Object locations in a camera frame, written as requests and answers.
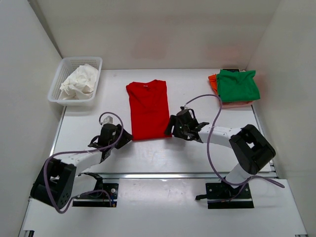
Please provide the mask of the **red t shirt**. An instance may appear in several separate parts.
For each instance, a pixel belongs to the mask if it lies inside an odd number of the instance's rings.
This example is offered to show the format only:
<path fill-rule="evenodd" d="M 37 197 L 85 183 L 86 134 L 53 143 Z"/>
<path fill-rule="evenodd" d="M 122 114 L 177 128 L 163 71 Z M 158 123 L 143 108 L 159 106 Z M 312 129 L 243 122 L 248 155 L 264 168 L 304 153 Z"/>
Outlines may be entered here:
<path fill-rule="evenodd" d="M 170 137 L 165 134 L 170 119 L 166 82 L 132 82 L 126 86 L 126 91 L 133 141 Z"/>

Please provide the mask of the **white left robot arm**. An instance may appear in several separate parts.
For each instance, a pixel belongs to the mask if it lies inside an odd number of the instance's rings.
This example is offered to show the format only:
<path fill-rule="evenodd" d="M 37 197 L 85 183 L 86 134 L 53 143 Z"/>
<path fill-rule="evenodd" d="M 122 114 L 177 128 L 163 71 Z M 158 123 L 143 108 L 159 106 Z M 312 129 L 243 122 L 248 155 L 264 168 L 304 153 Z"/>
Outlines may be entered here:
<path fill-rule="evenodd" d="M 100 175 L 89 172 L 104 162 L 112 149 L 120 149 L 133 136 L 120 124 L 105 123 L 99 135 L 92 138 L 87 151 L 62 152 L 62 159 L 53 154 L 43 165 L 30 191 L 30 196 L 64 213 L 74 198 L 81 196 L 110 197 L 103 188 Z"/>

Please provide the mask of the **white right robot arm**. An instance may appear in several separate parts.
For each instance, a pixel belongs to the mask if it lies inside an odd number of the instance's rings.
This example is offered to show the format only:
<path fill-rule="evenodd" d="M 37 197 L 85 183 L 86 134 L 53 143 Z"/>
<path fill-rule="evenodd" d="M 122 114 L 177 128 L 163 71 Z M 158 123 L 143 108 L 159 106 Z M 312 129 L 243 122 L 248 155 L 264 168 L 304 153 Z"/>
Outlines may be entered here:
<path fill-rule="evenodd" d="M 193 109 L 182 108 L 177 115 L 171 115 L 166 135 L 173 135 L 186 141 L 197 141 L 207 145 L 207 156 L 212 169 L 210 144 L 233 150 L 238 164 L 224 178 L 222 194 L 228 198 L 239 192 L 239 186 L 255 178 L 276 155 L 272 145 L 252 124 L 242 128 L 220 127 L 208 122 L 199 123 Z"/>

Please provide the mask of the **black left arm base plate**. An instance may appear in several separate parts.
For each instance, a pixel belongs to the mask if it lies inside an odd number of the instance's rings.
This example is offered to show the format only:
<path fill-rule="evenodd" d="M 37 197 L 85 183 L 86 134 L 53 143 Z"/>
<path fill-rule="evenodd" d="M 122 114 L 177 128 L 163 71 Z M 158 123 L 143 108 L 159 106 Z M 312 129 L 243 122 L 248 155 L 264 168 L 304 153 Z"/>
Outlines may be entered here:
<path fill-rule="evenodd" d="M 99 184 L 96 190 L 105 190 L 109 197 L 103 192 L 92 193 L 73 199 L 73 207 L 108 207 L 115 208 L 118 204 L 119 181 L 104 180 L 103 186 Z"/>

